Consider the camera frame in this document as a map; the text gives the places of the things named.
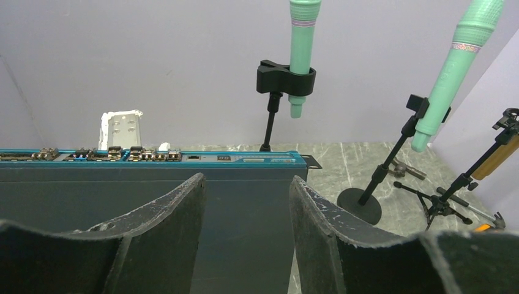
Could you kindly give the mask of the left round-base mic stand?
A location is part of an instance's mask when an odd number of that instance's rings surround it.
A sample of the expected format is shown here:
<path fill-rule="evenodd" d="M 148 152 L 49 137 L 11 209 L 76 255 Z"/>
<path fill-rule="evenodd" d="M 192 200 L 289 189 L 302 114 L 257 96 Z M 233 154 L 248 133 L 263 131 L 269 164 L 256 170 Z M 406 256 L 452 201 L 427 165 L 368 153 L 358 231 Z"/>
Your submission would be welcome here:
<path fill-rule="evenodd" d="M 291 72 L 289 65 L 277 64 L 270 60 L 260 61 L 256 71 L 256 91 L 269 94 L 266 134 L 260 151 L 270 152 L 271 135 L 275 114 L 279 111 L 280 101 L 284 94 L 292 96 L 308 96 L 313 92 L 316 70 L 310 68 L 309 73 Z"/>

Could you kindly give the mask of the mint green microphone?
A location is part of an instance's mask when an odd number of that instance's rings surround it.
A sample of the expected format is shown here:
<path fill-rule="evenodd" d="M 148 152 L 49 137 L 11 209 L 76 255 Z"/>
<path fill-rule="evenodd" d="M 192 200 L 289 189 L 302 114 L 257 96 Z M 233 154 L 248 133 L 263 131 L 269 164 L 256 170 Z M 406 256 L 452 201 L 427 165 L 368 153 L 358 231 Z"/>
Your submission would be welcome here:
<path fill-rule="evenodd" d="M 458 22 L 446 60 L 428 97 L 429 106 L 416 124 L 411 149 L 421 153 L 435 136 L 478 52 L 495 31 L 503 0 L 472 1 Z"/>
<path fill-rule="evenodd" d="M 313 39 L 316 20 L 321 7 L 320 0 L 290 1 L 291 51 L 289 71 L 295 75 L 294 89 L 290 91 L 290 115 L 302 116 L 306 97 L 313 92 L 315 71 L 311 69 Z"/>

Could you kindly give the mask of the grey metal clamp tool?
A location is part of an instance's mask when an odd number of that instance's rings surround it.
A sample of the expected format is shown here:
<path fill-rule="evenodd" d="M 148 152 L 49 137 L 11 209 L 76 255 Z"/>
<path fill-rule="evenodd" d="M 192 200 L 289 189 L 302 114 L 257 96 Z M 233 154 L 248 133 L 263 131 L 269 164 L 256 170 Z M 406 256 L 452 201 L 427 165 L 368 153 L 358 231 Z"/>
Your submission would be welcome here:
<path fill-rule="evenodd" d="M 398 160 L 397 158 L 394 158 L 391 163 L 394 165 L 394 168 L 392 170 L 389 170 L 388 172 L 396 178 L 405 177 L 406 174 L 413 175 L 420 180 L 424 180 L 427 177 L 426 173 L 410 165 L 407 165 L 406 163 Z"/>

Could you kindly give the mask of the gold microphone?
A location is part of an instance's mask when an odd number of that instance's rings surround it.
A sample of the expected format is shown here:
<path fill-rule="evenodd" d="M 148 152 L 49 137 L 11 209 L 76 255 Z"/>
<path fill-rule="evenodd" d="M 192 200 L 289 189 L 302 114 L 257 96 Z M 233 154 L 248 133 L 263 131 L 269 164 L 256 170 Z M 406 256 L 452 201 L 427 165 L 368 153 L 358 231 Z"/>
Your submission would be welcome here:
<path fill-rule="evenodd" d="M 492 174 L 505 160 L 518 149 L 518 135 L 515 135 L 506 145 L 500 146 L 485 162 L 472 174 L 476 180 L 483 180 Z"/>

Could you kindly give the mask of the orange utility knife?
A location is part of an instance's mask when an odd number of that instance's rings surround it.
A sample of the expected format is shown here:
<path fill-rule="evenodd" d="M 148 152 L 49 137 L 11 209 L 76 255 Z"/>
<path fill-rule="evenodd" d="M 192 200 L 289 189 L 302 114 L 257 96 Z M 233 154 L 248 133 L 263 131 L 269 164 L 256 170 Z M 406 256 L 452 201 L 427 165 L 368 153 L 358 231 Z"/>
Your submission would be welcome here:
<path fill-rule="evenodd" d="M 475 232 L 484 232 L 491 230 L 493 227 L 490 224 L 483 224 L 474 229 Z"/>

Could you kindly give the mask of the middle round-base mic stand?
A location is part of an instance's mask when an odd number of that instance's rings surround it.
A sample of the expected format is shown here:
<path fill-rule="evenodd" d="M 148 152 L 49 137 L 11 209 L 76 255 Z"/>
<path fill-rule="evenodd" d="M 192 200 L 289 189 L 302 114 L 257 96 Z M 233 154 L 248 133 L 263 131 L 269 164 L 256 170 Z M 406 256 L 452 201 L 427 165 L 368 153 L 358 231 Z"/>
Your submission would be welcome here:
<path fill-rule="evenodd" d="M 427 97 L 410 95 L 406 108 L 414 111 L 414 114 L 407 120 L 401 129 L 401 136 L 392 148 L 385 161 L 379 164 L 373 172 L 371 180 L 365 189 L 348 188 L 343 190 L 337 199 L 337 205 L 357 218 L 376 225 L 381 219 L 381 205 L 373 196 L 373 192 L 379 184 L 386 178 L 389 172 L 389 165 L 396 158 L 397 153 L 405 141 L 414 136 L 417 132 L 416 125 L 419 120 L 424 120 L 427 124 L 436 123 L 426 133 L 433 136 L 437 133 L 439 125 L 444 123 L 451 111 L 452 99 L 434 98 L 430 101 Z"/>

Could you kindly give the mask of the blue network switch box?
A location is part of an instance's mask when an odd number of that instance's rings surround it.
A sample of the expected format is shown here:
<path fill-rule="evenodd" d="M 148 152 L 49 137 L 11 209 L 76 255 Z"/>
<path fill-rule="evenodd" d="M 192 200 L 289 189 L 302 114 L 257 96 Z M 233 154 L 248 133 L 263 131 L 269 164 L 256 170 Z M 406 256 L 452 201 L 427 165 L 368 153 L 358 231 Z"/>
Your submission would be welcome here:
<path fill-rule="evenodd" d="M 1 150 L 2 293 L 286 293 L 297 151 Z"/>

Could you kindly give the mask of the round-base mic stand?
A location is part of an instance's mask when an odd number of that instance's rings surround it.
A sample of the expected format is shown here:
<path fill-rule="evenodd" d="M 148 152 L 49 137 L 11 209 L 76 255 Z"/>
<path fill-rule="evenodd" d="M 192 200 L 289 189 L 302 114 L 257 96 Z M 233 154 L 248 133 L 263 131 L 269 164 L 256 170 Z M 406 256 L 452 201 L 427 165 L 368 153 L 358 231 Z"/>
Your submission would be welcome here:
<path fill-rule="evenodd" d="M 289 65 L 277 64 L 270 60 L 260 61 L 256 71 L 256 91 L 269 94 L 266 134 L 260 151 L 270 152 L 271 135 L 275 114 L 279 111 L 280 101 L 284 94 L 292 96 L 308 96 L 313 92 L 316 70 L 310 68 L 309 73 L 291 72 Z"/>
<path fill-rule="evenodd" d="M 389 165 L 396 158 L 397 153 L 405 141 L 414 136 L 417 132 L 416 125 L 419 120 L 424 120 L 427 124 L 436 123 L 426 133 L 433 136 L 437 133 L 439 125 L 444 123 L 451 111 L 452 99 L 434 98 L 430 101 L 427 97 L 410 95 L 406 108 L 414 111 L 414 114 L 407 120 L 401 129 L 401 136 L 392 148 L 385 161 L 379 164 L 373 172 L 371 180 L 365 189 L 348 188 L 343 190 L 337 199 L 337 205 L 357 218 L 376 225 L 381 219 L 381 205 L 373 196 L 373 192 L 379 184 L 386 178 L 389 172 Z"/>

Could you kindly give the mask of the small white plastic piece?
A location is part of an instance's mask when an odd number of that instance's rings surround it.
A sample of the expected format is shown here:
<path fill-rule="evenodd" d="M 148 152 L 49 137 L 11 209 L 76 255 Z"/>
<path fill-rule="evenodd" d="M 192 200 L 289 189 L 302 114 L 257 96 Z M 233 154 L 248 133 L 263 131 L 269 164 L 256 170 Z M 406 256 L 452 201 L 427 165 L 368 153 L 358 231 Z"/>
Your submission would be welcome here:
<path fill-rule="evenodd" d="M 159 151 L 169 151 L 170 148 L 171 148 L 170 143 L 168 143 L 168 142 L 163 142 L 163 143 L 161 143 L 160 146 L 158 147 L 158 150 L 159 150 Z"/>

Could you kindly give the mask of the left mint green microphone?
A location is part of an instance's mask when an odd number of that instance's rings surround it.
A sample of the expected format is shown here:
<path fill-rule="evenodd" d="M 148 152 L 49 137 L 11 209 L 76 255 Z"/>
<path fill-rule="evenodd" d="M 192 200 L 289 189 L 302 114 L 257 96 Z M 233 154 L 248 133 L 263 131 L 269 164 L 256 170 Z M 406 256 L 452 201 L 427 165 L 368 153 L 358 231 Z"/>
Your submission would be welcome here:
<path fill-rule="evenodd" d="M 320 0 L 290 1 L 291 51 L 289 71 L 295 75 L 294 89 L 290 91 L 290 115 L 302 116 L 306 97 L 313 92 L 315 71 L 311 69 L 313 39 L 316 20 L 321 7 Z"/>

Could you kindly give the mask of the white plastic bracket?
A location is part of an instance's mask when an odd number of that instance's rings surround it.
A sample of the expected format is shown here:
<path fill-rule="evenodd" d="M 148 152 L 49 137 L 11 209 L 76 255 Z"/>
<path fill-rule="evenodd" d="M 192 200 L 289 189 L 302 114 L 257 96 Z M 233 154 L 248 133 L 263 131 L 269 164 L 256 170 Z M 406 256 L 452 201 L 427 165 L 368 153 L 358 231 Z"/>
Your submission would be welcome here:
<path fill-rule="evenodd" d="M 109 111 L 101 117 L 98 149 L 107 151 L 109 147 L 120 146 L 129 149 L 141 146 L 140 110 Z"/>

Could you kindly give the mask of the black handled hammer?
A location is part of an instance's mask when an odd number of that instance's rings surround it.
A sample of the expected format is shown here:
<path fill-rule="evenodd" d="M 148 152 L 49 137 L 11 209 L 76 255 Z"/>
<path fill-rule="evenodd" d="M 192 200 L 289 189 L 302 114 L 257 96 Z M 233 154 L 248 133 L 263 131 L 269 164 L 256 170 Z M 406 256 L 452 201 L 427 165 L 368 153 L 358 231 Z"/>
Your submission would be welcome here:
<path fill-rule="evenodd" d="M 437 187 L 436 191 L 443 195 L 446 193 L 446 190 L 442 187 Z M 478 208 L 475 208 L 474 206 L 472 206 L 470 203 L 466 202 L 465 200 L 462 200 L 460 197 L 456 196 L 456 195 L 452 195 L 450 196 L 449 200 L 453 200 L 455 203 L 461 205 L 462 207 L 464 208 L 467 208 L 469 209 L 470 211 L 484 217 L 486 220 L 489 220 L 491 222 L 491 226 L 493 227 L 491 230 L 487 230 L 487 231 L 493 231 L 493 230 L 504 230 L 506 228 L 506 222 L 503 218 L 503 216 L 501 215 L 501 213 L 499 212 L 496 212 L 493 216 L 491 216 L 490 214 L 488 213 L 485 213 L 483 212 L 482 210 L 478 209 Z M 444 204 L 444 210 L 446 211 L 447 210 L 447 207 L 448 209 L 450 210 L 450 212 L 453 212 L 454 215 L 457 215 L 455 212 L 455 210 L 453 208 L 450 207 L 450 205 L 448 205 L 449 203 L 448 202 L 445 202 Z M 462 219 L 462 221 L 464 222 L 464 224 L 469 224 L 471 223 L 470 222 L 470 219 L 468 219 L 467 217 L 464 217 L 464 216 L 458 216 L 460 219 Z"/>

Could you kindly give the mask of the black tripod shock-mount stand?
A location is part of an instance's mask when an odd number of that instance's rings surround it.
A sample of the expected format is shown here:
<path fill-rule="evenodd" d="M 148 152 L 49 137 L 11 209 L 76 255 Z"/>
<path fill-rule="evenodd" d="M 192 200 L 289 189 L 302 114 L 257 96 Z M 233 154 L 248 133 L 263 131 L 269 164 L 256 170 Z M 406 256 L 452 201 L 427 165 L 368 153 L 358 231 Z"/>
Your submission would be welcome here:
<path fill-rule="evenodd" d="M 453 212 L 450 212 L 450 210 L 447 207 L 447 210 L 444 210 L 444 204 L 445 202 L 450 202 L 453 200 L 449 200 L 450 196 L 456 195 L 456 193 L 462 189 L 467 188 L 467 190 L 472 191 L 474 190 L 478 185 L 480 180 L 476 180 L 472 177 L 472 174 L 485 162 L 486 159 L 488 159 L 500 146 L 508 144 L 510 140 L 515 136 L 518 135 L 518 108 L 508 108 L 504 110 L 502 114 L 502 118 L 498 120 L 493 128 L 495 130 L 501 129 L 502 132 L 496 136 L 494 144 L 464 173 L 460 174 L 450 185 L 448 189 L 446 189 L 446 193 L 441 195 L 427 195 L 419 190 L 415 190 L 411 187 L 408 187 L 404 184 L 402 184 L 399 181 L 394 182 L 394 187 L 397 189 L 403 189 L 406 190 L 412 194 L 417 195 L 421 205 L 422 209 L 424 211 L 426 220 L 427 220 L 427 227 L 426 229 L 429 229 L 431 224 L 433 223 L 435 217 L 437 216 L 450 216 L 454 215 Z M 461 213 L 455 210 L 457 212 L 456 214 L 458 216 L 463 216 Z"/>

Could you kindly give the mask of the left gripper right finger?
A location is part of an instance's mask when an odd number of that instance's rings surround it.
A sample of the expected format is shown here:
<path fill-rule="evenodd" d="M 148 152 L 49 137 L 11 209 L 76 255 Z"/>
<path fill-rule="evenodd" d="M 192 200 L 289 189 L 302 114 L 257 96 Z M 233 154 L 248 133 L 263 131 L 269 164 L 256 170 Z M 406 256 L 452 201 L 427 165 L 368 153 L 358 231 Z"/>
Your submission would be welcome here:
<path fill-rule="evenodd" d="M 517 293 L 518 233 L 400 236 L 320 196 L 295 176 L 289 208 L 302 293 Z"/>

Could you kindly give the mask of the right mint green microphone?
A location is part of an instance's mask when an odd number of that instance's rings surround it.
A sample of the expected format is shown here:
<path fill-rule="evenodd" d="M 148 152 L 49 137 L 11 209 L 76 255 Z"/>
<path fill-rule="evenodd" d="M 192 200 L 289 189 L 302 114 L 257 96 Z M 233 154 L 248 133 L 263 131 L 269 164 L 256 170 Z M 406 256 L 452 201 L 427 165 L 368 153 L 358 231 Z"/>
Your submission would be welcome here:
<path fill-rule="evenodd" d="M 472 1 L 458 22 L 446 60 L 428 97 L 429 106 L 416 124 L 411 149 L 421 153 L 435 136 L 478 52 L 495 31 L 503 0 Z"/>

